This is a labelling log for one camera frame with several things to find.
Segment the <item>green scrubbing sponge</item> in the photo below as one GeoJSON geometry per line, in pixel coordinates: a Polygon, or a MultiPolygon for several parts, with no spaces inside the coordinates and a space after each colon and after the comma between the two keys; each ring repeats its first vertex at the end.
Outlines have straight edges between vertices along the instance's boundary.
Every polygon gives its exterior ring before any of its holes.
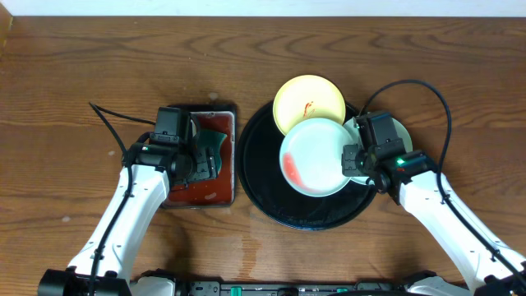
{"type": "Polygon", "coordinates": [[[200,130],[200,135],[198,136],[196,147],[201,148],[211,148],[214,152],[215,166],[217,173],[220,173],[222,169],[222,159],[220,155],[221,146],[226,140],[227,135],[222,132],[216,132],[209,129],[202,128],[200,130]]]}

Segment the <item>light blue plate front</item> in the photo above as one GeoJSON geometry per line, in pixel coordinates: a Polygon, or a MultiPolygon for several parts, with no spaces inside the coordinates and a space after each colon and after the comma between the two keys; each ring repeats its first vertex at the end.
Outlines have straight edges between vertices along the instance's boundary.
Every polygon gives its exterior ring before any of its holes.
{"type": "Polygon", "coordinates": [[[327,197],[350,181],[342,169],[342,153],[353,143],[349,132],[325,118],[297,124],[279,150],[279,166],[287,183],[308,197],[327,197]]]}

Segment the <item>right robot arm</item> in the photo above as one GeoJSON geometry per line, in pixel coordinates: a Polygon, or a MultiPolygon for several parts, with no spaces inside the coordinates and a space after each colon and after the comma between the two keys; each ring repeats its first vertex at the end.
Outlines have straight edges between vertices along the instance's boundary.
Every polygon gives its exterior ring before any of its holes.
{"type": "Polygon", "coordinates": [[[523,295],[525,257],[500,240],[457,196],[423,151],[401,139],[364,150],[345,145],[346,175],[361,174],[413,215],[444,249],[475,295],[523,295]]]}

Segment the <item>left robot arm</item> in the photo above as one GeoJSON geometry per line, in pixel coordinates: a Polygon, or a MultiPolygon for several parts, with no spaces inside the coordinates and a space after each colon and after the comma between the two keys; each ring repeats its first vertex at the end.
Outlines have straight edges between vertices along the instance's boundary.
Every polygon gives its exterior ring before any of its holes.
{"type": "Polygon", "coordinates": [[[95,231],[64,271],[49,269],[39,295],[184,295],[187,289],[166,271],[131,272],[155,212],[174,186],[217,176],[219,146],[136,142],[123,157],[118,186],[95,231]]]}

